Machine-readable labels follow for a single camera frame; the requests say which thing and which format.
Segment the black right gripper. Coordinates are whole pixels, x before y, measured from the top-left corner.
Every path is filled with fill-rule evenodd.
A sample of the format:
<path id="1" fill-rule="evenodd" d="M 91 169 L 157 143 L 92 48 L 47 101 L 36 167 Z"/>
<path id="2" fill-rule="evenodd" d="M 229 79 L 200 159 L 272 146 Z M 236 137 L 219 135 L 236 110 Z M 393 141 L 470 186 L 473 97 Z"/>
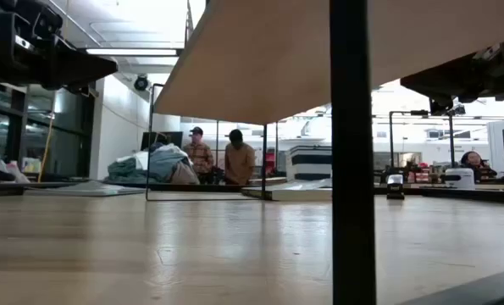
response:
<path id="1" fill-rule="evenodd" d="M 479 97 L 504 101 L 504 42 L 462 56 L 449 62 L 402 77 L 405 88 L 426 97 L 460 96 L 476 87 L 475 65 L 482 87 Z M 431 115 L 445 115 L 453 107 L 447 99 L 429 99 Z"/>

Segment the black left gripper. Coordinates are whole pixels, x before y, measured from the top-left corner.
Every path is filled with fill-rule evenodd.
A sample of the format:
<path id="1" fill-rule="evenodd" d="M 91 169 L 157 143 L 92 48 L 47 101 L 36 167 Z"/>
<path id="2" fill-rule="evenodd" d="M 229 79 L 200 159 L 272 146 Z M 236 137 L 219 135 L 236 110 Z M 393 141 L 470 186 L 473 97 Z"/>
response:
<path id="1" fill-rule="evenodd" d="M 0 83 L 39 84 L 89 96 L 92 82 L 118 71 L 111 59 L 60 43 L 63 19 L 52 10 L 0 10 Z"/>

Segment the wooden shelf with black legs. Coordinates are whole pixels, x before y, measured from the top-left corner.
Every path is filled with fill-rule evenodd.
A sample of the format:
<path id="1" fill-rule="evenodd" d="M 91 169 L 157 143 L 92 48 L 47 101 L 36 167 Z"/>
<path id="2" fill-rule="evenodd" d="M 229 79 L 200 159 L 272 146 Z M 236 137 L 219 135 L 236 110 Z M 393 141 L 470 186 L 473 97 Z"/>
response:
<path id="1" fill-rule="evenodd" d="M 504 42 L 504 0 L 210 0 L 155 104 L 267 125 L 332 106 L 333 303 L 375 305 L 373 87 Z"/>

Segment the ceiling light strip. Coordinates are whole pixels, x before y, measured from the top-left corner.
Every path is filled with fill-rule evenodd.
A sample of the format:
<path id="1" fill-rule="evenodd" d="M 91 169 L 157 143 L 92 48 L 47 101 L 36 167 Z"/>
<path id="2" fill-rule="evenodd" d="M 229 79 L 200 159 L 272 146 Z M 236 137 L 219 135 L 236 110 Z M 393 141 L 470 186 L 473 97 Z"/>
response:
<path id="1" fill-rule="evenodd" d="M 165 48 L 85 48 L 91 55 L 115 57 L 171 57 L 180 54 L 179 49 Z"/>

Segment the person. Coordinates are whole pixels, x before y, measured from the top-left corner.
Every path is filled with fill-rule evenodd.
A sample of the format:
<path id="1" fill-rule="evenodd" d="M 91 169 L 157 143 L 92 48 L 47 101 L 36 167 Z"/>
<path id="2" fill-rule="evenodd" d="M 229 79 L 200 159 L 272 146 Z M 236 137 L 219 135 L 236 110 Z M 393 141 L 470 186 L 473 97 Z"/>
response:
<path id="1" fill-rule="evenodd" d="M 255 151 L 243 141 L 243 135 L 238 129 L 230 132 L 229 139 L 224 155 L 225 183 L 247 185 L 255 169 Z"/>
<path id="2" fill-rule="evenodd" d="M 201 184 L 213 184 L 213 154 L 210 146 L 202 141 L 203 130 L 196 126 L 191 133 L 191 142 L 183 148 L 192 163 L 192 168 L 197 174 Z"/>
<path id="3" fill-rule="evenodd" d="M 469 168 L 474 172 L 476 183 L 494 180 L 497 176 L 497 173 L 474 151 L 464 153 L 460 163 L 462 167 Z"/>

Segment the red boxes stack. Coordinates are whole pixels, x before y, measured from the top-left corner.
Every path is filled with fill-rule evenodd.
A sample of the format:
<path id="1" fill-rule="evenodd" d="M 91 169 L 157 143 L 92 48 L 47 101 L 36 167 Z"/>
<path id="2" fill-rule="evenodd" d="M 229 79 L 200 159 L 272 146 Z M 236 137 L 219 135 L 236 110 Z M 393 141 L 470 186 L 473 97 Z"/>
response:
<path id="1" fill-rule="evenodd" d="M 429 183 L 430 167 L 427 163 L 407 163 L 407 182 L 408 183 Z"/>

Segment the white appliance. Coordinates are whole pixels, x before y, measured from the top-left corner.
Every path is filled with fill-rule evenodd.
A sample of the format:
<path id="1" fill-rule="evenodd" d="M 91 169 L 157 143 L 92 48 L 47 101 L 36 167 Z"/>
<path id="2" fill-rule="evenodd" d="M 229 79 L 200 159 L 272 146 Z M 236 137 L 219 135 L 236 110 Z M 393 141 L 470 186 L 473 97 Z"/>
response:
<path id="1" fill-rule="evenodd" d="M 447 169 L 443 181 L 447 187 L 474 190 L 474 171 L 470 168 Z"/>

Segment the small black white device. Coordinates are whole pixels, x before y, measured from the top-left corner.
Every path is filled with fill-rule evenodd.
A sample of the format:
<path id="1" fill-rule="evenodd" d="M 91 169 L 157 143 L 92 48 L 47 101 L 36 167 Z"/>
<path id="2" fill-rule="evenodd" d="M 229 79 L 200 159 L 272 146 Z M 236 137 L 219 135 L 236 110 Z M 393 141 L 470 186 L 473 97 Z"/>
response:
<path id="1" fill-rule="evenodd" d="M 405 199 L 402 174 L 389 175 L 386 181 L 386 188 L 386 197 L 388 199 Z"/>

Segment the black monitor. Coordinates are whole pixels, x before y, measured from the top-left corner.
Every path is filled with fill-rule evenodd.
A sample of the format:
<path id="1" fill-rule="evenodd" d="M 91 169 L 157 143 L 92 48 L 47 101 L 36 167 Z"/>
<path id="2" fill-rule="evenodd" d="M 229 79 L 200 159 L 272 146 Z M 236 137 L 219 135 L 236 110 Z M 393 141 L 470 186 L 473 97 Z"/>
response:
<path id="1" fill-rule="evenodd" d="M 141 139 L 142 151 L 173 144 L 178 148 L 182 148 L 183 133 L 181 131 L 162 131 L 162 132 L 144 132 Z"/>

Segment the pile of grey white laundry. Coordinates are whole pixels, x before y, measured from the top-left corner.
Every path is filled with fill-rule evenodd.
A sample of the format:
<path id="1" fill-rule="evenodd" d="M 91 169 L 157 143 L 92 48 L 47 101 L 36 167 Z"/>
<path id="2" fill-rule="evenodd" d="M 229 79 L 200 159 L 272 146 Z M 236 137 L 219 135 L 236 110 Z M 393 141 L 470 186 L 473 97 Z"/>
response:
<path id="1" fill-rule="evenodd" d="M 164 183 L 199 185 L 186 152 L 174 144 L 152 145 L 151 150 L 118 158 L 108 166 L 105 181 L 111 183 Z"/>

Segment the white navy striped box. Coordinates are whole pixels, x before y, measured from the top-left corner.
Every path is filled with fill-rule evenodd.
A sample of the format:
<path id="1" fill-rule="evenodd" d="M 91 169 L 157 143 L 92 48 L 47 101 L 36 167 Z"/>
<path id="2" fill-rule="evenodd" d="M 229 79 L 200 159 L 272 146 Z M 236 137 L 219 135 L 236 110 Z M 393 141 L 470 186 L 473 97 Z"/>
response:
<path id="1" fill-rule="evenodd" d="M 285 156 L 288 180 L 323 180 L 332 176 L 330 146 L 299 145 L 287 151 Z"/>

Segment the red bag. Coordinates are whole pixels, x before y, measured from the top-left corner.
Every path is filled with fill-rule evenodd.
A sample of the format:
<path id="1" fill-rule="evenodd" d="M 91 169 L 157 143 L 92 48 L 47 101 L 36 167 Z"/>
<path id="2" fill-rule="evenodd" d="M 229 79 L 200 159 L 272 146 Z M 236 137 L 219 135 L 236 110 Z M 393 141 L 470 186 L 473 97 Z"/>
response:
<path id="1" fill-rule="evenodd" d="M 276 172 L 276 150 L 273 147 L 266 150 L 264 164 L 266 176 L 272 176 Z"/>

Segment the black rig frame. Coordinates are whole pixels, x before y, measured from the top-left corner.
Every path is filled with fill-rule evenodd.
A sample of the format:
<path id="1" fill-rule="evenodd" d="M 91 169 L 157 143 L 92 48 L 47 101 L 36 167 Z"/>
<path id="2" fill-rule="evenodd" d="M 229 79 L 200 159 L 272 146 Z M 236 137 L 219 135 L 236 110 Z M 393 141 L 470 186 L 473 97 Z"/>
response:
<path id="1" fill-rule="evenodd" d="M 151 185 L 144 189 L 139 186 L 117 186 L 99 184 L 95 181 L 66 185 L 64 183 L 16 184 L 0 183 L 0 196 L 21 196 L 24 194 L 37 196 L 61 197 L 115 197 L 135 194 L 151 194 L 153 192 L 241 194 L 241 186 L 192 186 L 192 185 Z M 504 189 L 496 186 L 484 186 L 481 190 L 465 190 L 447 187 L 418 186 L 404 188 L 405 196 L 441 197 L 462 200 L 504 203 Z"/>

